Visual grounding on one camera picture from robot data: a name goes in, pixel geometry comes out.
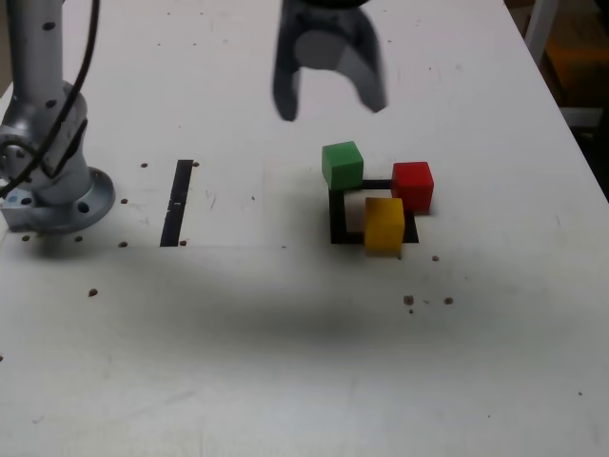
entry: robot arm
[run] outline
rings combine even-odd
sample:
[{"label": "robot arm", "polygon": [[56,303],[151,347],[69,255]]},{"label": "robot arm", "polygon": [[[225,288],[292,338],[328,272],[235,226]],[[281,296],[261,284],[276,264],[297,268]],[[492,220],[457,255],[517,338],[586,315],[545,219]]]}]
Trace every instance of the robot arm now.
[{"label": "robot arm", "polygon": [[374,112],[385,108],[378,39],[359,8],[366,1],[284,0],[273,81],[283,119],[296,119],[301,67],[337,71],[353,83],[365,106]]},{"label": "robot arm", "polygon": [[[378,41],[359,6],[367,0],[284,0],[273,95],[294,120],[301,67],[349,78],[373,111],[384,108]],[[74,85],[63,80],[63,0],[7,0],[13,95],[0,125],[0,210],[13,231],[70,233],[104,217],[110,178],[83,155],[87,76],[100,0],[92,0],[88,46]]]}]

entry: green cube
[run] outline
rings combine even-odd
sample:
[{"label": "green cube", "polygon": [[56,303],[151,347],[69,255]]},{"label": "green cube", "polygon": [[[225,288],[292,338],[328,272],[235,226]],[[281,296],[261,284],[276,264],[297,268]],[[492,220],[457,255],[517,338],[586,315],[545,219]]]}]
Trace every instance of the green cube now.
[{"label": "green cube", "polygon": [[363,158],[355,143],[324,146],[322,173],[330,190],[358,188],[363,182]]}]

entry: red cube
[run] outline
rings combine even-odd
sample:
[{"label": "red cube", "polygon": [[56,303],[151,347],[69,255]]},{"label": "red cube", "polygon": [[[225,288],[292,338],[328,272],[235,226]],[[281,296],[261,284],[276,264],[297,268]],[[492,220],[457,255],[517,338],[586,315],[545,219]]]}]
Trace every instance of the red cube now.
[{"label": "red cube", "polygon": [[429,212],[434,179],[427,162],[394,164],[391,193],[394,198],[402,199],[404,212]]}]

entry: metal base plate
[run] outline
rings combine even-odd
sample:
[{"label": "metal base plate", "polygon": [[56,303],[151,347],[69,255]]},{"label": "metal base plate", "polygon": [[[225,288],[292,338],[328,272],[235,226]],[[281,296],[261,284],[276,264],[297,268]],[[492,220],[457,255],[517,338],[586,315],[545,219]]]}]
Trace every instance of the metal base plate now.
[{"label": "metal base plate", "polygon": [[26,190],[15,189],[0,205],[11,231],[72,233],[86,229],[102,219],[114,204],[112,180],[99,169],[89,168],[90,190],[78,200],[61,206],[40,206]]}]

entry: cube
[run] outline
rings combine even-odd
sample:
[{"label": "cube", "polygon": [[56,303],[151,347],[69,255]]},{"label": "cube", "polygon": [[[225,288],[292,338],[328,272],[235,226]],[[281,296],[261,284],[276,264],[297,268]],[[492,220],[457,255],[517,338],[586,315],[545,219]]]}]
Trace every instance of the cube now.
[{"label": "cube", "polygon": [[404,212],[429,212],[434,179],[427,162],[394,164],[391,194],[401,198]]},{"label": "cube", "polygon": [[330,190],[349,190],[362,185],[363,158],[352,141],[324,146],[322,173]]},{"label": "cube", "polygon": [[399,198],[365,199],[364,244],[368,254],[402,254],[405,221]]}]

